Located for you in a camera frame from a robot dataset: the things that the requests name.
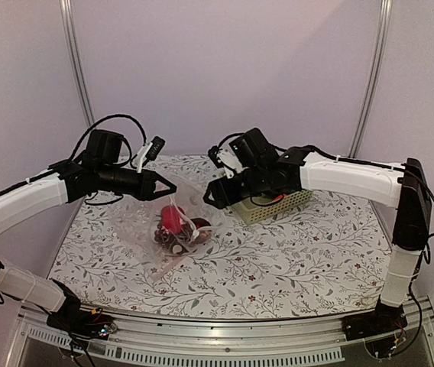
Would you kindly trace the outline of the red toy pepper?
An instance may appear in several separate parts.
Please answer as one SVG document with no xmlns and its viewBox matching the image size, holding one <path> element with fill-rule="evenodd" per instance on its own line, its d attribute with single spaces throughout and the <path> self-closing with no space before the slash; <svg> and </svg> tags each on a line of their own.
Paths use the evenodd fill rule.
<svg viewBox="0 0 434 367">
<path fill-rule="evenodd" d="M 178 206 L 164 206 L 160 211 L 162 228 L 172 234 L 182 232 L 184 225 L 183 214 L 184 211 Z"/>
</svg>

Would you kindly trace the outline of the clear pink-zipper zip bag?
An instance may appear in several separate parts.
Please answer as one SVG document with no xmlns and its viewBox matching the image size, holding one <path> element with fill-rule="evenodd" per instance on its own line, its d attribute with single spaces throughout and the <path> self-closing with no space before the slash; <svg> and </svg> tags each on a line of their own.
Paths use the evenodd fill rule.
<svg viewBox="0 0 434 367">
<path fill-rule="evenodd" d="M 144 225 L 139 223 L 144 204 L 130 199 L 122 200 L 112 210 L 110 220 L 117 237 L 134 251 L 136 261 L 149 273 L 151 279 L 156 281 L 178 265 L 185 255 L 166 258 L 149 253 L 145 246 Z"/>
</svg>

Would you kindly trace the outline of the dark purple toy grapes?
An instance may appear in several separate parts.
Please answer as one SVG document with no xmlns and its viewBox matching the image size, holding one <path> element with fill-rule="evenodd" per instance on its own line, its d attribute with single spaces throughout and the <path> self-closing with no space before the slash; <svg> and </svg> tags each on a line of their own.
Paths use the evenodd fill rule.
<svg viewBox="0 0 434 367">
<path fill-rule="evenodd" d="M 191 244 L 194 239 L 193 229 L 188 223 L 183 224 L 180 231 L 176 233 L 166 229 L 160 223 L 154 230 L 154 241 L 167 250 L 176 245 L 185 248 Z"/>
</svg>

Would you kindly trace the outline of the clear white-dotted zip bag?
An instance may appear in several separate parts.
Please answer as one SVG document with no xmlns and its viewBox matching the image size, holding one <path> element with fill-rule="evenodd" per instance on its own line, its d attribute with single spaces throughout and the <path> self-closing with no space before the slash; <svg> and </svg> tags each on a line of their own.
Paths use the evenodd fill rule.
<svg viewBox="0 0 434 367">
<path fill-rule="evenodd" d="M 197 182 L 175 174 L 175 193 L 145 203 L 139 223 L 151 255 L 180 257 L 199 250 L 225 225 L 225 214 L 203 200 Z"/>
</svg>

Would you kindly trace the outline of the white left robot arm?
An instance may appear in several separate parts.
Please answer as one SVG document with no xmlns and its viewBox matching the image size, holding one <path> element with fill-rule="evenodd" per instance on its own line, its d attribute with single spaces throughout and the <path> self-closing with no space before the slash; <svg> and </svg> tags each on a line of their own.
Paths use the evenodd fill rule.
<svg viewBox="0 0 434 367">
<path fill-rule="evenodd" d="M 0 235 L 39 213 L 92 193 L 129 195 L 141 202 L 175 193 L 173 183 L 145 168 L 158 156 L 165 141 L 156 136 L 144 143 L 134 158 L 121 162 L 119 155 L 125 142 L 119 133 L 93 130 L 79 156 L 52 164 L 38 175 L 1 191 Z M 66 286 L 2 260 L 0 294 L 55 313 L 70 332 L 78 332 L 86 325 L 86 315 L 75 307 L 79 299 Z"/>
</svg>

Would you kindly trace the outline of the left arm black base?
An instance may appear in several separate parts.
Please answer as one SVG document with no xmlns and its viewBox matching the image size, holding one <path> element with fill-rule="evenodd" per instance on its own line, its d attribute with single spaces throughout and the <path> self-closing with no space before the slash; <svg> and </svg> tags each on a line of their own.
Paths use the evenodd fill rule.
<svg viewBox="0 0 434 367">
<path fill-rule="evenodd" d="M 66 285 L 57 280 L 53 282 L 62 290 L 66 299 L 58 311 L 49 312 L 48 326 L 83 339 L 107 340 L 109 335 L 117 331 L 114 318 L 105 314 L 101 307 L 82 310 L 80 299 Z"/>
</svg>

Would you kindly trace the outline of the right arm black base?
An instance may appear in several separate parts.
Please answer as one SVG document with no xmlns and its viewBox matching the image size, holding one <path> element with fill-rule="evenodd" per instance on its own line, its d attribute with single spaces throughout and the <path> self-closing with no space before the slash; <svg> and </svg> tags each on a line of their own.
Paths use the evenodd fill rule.
<svg viewBox="0 0 434 367">
<path fill-rule="evenodd" d="M 374 310 L 342 318 L 342 332 L 348 341 L 363 341 L 375 359 L 390 358 L 406 341 L 407 320 L 402 306 L 377 304 Z"/>
</svg>

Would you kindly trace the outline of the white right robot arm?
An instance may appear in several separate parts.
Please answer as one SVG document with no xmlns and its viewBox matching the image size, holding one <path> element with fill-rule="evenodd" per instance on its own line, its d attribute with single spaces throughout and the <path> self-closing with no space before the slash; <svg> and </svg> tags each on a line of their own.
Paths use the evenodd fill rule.
<svg viewBox="0 0 434 367">
<path fill-rule="evenodd" d="M 344 194 L 394 209 L 392 255 L 378 300 L 382 305 L 368 315 L 367 323 L 373 333 L 384 333 L 396 323 L 395 308 L 404 302 L 429 241 L 433 199 L 417 159 L 386 164 L 328 154 L 314 145 L 283 149 L 259 128 L 229 135 L 208 150 L 208 157 L 224 171 L 203 197 L 216 209 L 264 194 L 281 201 L 304 190 Z"/>
</svg>

